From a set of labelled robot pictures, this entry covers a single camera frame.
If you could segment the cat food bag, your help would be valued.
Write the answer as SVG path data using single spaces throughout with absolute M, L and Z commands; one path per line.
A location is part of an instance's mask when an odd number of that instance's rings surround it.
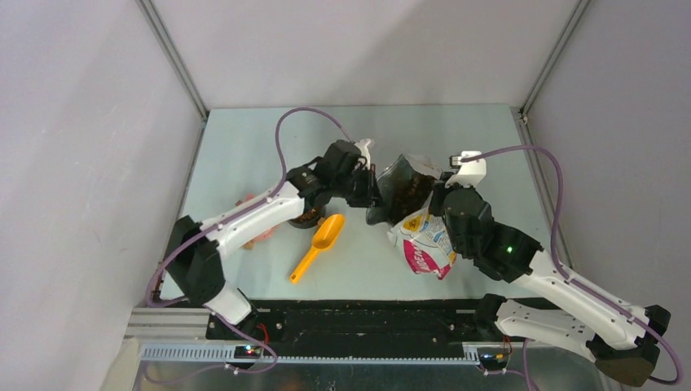
M 429 206 L 442 170 L 423 156 L 401 154 L 377 179 L 382 201 L 366 214 L 370 226 L 387 224 L 390 243 L 416 275 L 445 279 L 456 263 L 446 227 Z

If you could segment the yellow plastic scoop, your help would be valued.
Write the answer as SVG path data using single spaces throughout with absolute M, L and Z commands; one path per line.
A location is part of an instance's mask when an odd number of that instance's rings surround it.
M 328 251 L 337 241 L 344 225 L 346 218 L 343 214 L 334 214 L 326 218 L 318 230 L 313 235 L 310 248 L 306 255 L 300 260 L 292 274 L 289 276 L 291 283 L 298 283 L 303 275 L 310 268 L 312 262 L 320 253 Z

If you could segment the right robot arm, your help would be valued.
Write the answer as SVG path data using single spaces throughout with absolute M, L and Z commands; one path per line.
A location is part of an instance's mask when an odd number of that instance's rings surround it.
M 554 258 L 538 240 L 495 220 L 476 181 L 445 172 L 433 187 L 429 211 L 442 219 L 453 251 L 490 279 L 526 288 L 559 308 L 537 310 L 487 294 L 473 320 L 477 335 L 518 336 L 569 350 L 631 387 L 654 380 L 667 347 L 662 339 L 670 312 L 616 297 Z

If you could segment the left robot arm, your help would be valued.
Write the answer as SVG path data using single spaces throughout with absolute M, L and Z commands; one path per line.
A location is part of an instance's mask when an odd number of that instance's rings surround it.
M 241 291 L 227 282 L 223 260 L 272 227 L 324 209 L 333 198 L 343 199 L 351 208 L 379 204 L 372 145 L 369 138 L 337 140 L 323 156 L 284 171 L 275 187 L 230 211 L 203 222 L 180 218 L 163 261 L 167 275 L 190 304 L 224 318 L 236 338 L 250 338 L 257 329 L 257 316 Z

